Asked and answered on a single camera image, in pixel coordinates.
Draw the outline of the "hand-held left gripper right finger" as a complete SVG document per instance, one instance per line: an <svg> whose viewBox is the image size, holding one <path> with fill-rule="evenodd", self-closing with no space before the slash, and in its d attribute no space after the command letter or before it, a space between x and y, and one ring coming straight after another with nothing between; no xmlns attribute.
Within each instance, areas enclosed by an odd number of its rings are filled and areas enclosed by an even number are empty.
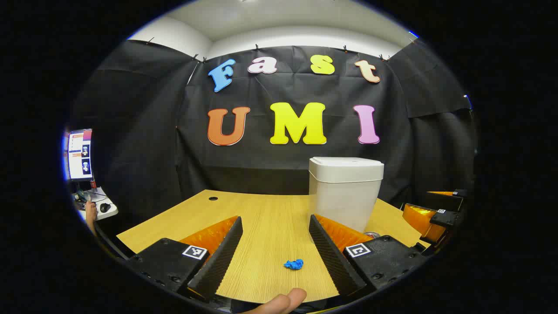
<svg viewBox="0 0 558 314"><path fill-rule="evenodd" d="M360 297L393 285L423 266L429 257L417 243L408 247L391 235L341 244L344 225L326 228L329 219L311 215L309 233L333 284L342 296Z"/></svg>

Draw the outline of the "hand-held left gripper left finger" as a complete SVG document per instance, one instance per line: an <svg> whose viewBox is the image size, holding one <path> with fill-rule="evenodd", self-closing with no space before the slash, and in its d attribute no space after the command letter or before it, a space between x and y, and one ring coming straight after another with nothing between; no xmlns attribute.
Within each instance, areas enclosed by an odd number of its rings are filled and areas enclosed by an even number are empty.
<svg viewBox="0 0 558 314"><path fill-rule="evenodd" d="M165 290L209 302L221 286L242 235L241 217L232 216L180 241L161 238L124 264Z"/></svg>

